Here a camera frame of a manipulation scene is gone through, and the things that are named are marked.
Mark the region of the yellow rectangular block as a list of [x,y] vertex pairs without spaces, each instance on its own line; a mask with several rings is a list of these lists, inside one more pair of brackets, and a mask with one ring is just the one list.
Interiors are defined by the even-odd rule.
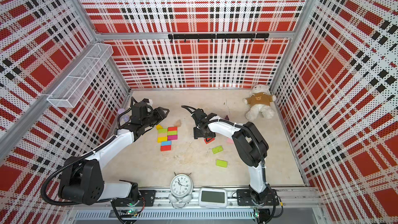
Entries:
[[158,143],[167,142],[167,141],[168,141],[168,137],[167,137],[167,136],[165,136],[165,137],[158,137],[158,139],[157,139],[157,142],[158,142]]

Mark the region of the red block front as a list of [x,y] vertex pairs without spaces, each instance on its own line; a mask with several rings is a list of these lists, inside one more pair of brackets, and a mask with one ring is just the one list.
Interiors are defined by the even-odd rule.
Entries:
[[170,150],[172,150],[172,145],[164,145],[164,146],[161,146],[161,149],[160,149],[161,151],[170,151]]

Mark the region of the magenta rectangular block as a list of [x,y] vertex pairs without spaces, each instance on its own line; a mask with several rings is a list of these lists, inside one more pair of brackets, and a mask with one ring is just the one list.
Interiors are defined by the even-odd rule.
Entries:
[[174,140],[178,140],[178,135],[169,135],[167,137],[168,141],[174,141]]

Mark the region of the natural wood rectangular block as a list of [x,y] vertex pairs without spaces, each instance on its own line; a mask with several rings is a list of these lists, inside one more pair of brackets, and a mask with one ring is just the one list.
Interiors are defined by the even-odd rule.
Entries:
[[166,138],[167,133],[158,133],[158,138]]

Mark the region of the natural wood triangle block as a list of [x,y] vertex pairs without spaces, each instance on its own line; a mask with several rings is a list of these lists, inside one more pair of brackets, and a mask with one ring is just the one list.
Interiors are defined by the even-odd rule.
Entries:
[[177,121],[174,123],[174,126],[175,126],[175,127],[180,127],[180,126],[181,126],[181,121],[180,121],[180,120],[177,120]]

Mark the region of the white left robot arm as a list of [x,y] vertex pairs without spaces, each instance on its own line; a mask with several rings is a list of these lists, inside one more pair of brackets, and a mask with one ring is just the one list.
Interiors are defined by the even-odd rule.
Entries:
[[40,196],[55,206],[92,205],[114,199],[140,201],[138,184],[120,180],[106,182],[102,170],[121,151],[164,120],[169,110],[152,107],[152,100],[138,102],[133,97],[129,108],[117,118],[115,133],[92,151],[68,158],[64,165],[44,181]]

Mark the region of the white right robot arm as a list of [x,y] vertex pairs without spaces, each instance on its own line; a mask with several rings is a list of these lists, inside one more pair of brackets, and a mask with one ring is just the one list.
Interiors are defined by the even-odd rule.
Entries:
[[276,200],[266,180],[265,159],[269,145],[254,123],[234,123],[214,113],[207,115],[200,108],[186,105],[181,108],[187,110],[195,122],[194,139],[212,139],[221,134],[233,141],[239,157],[248,167],[250,197],[254,204],[265,205],[268,197]]

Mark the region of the blue rectangular block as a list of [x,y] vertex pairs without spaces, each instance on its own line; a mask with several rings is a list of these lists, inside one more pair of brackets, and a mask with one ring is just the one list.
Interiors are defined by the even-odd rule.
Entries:
[[171,146],[172,141],[165,141],[161,143],[161,146]]

